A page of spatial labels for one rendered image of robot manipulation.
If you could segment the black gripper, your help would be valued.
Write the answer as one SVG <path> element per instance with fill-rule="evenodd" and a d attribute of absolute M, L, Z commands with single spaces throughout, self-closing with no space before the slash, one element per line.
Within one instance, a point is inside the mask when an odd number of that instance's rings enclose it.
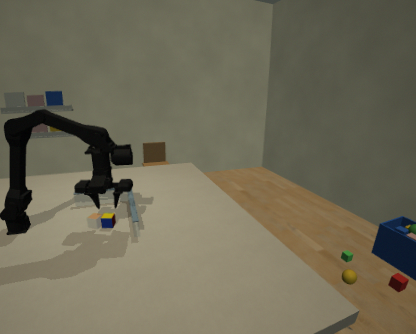
<path fill-rule="evenodd" d="M 109 177 L 113 181 L 111 169 L 112 169 L 111 165 L 109 167 L 105 167 L 105 168 L 94 168 L 93 167 L 92 174 L 93 174 L 93 172 L 97 172 L 97 175 L 103 175 L 103 172 L 107 172 Z M 85 192 L 84 195 L 90 196 L 91 199 L 93 200 L 93 202 L 95 203 L 96 207 L 98 209 L 100 209 L 99 195 L 90 193 L 89 186 L 88 186 L 90 181 L 91 180 L 80 180 L 75 185 L 75 188 L 74 188 L 75 193 L 84 193 Z M 123 192 L 130 192 L 132 187 L 133 187 L 133 181 L 131 179 L 121 179 L 120 182 L 113 182 L 112 188 L 115 189 L 115 191 L 113 193 L 115 208 L 117 208 L 117 204 L 118 204 L 120 194 L 122 194 Z"/>

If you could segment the clear glass wall panel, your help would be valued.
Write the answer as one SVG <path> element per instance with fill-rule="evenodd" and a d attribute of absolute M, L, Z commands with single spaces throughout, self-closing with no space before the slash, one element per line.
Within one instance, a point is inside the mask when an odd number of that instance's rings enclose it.
<path fill-rule="evenodd" d="M 99 194 L 100 204 L 107 204 L 107 203 L 114 203 L 114 188 L 106 190 L 106 193 Z M 85 193 L 85 192 L 84 192 Z M 89 206 L 95 205 L 90 196 L 84 195 L 84 193 L 75 193 L 74 192 L 74 199 L 76 207 L 80 206 Z M 128 201 L 128 194 L 127 192 L 123 192 L 119 196 L 118 202 Z"/>

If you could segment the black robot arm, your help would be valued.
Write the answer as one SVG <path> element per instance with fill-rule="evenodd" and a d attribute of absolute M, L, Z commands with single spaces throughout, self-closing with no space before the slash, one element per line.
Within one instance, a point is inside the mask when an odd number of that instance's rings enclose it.
<path fill-rule="evenodd" d="M 91 154 L 94 168 L 109 167 L 110 155 L 115 166 L 133 164 L 131 145 L 116 145 L 105 128 L 84 125 L 46 109 L 6 121 L 4 133 L 10 146 L 10 188 L 0 218 L 6 222 L 7 235 L 26 233 L 31 225 L 25 211 L 32 201 L 32 190 L 26 187 L 26 145 L 31 137 L 32 128 L 40 124 L 75 135 L 89 144 L 84 154 Z M 104 194 L 112 185 L 112 179 L 107 172 L 103 172 L 103 175 L 93 172 L 89 189 L 91 194 Z"/>

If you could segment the transparent orange cube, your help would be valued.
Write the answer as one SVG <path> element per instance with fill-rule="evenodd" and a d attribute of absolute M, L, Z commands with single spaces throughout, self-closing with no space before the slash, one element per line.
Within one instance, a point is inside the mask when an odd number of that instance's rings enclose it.
<path fill-rule="evenodd" d="M 99 229 L 101 225 L 101 217 L 103 214 L 93 213 L 87 217 L 88 228 Z"/>

